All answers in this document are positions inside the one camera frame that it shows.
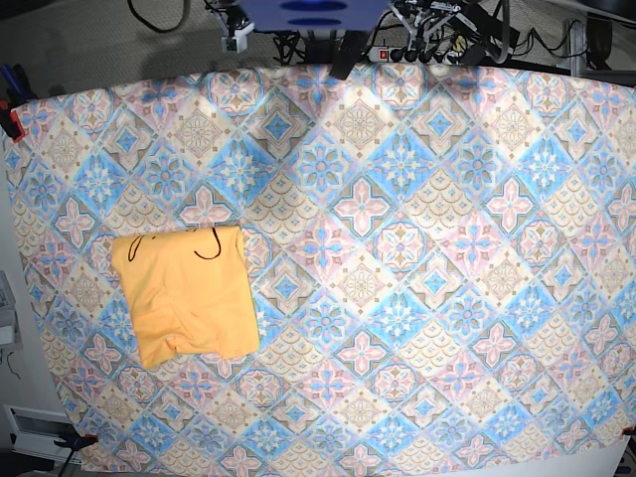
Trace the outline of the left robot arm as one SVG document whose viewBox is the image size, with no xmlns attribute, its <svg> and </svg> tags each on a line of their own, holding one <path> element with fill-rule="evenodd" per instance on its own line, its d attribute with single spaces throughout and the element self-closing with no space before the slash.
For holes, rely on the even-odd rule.
<svg viewBox="0 0 636 477">
<path fill-rule="evenodd" d="M 407 31 L 406 45 L 385 47 L 381 61 L 391 63 L 477 66 L 501 65 L 519 43 L 508 1 L 488 12 L 480 1 L 394 1 L 397 23 Z"/>
</svg>

